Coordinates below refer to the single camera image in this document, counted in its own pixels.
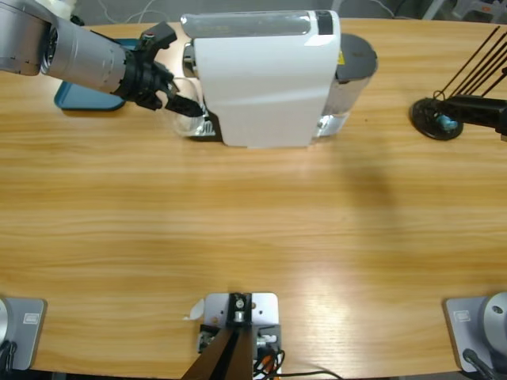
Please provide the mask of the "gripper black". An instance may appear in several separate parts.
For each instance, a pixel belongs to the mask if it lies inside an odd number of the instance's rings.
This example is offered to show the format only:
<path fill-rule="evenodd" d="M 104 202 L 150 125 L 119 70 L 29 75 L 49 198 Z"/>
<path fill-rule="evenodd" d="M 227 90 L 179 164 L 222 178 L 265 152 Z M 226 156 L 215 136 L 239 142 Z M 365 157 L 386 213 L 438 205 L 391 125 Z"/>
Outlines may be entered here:
<path fill-rule="evenodd" d="M 202 116 L 199 102 L 176 94 L 174 75 L 165 65 L 155 61 L 157 54 L 158 48 L 126 50 L 124 76 L 113 94 L 156 111 L 163 106 L 157 93 L 163 92 L 168 99 L 165 109 L 187 117 Z"/>

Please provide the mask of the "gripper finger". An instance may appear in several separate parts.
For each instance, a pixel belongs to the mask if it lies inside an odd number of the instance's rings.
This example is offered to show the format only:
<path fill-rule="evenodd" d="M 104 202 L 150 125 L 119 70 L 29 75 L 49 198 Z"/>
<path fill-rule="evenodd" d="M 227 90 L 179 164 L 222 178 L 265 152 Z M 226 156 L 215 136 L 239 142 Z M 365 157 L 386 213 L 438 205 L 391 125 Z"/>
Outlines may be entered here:
<path fill-rule="evenodd" d="M 457 122 L 490 127 L 506 135 L 506 100 L 459 95 L 442 101 L 441 112 Z"/>

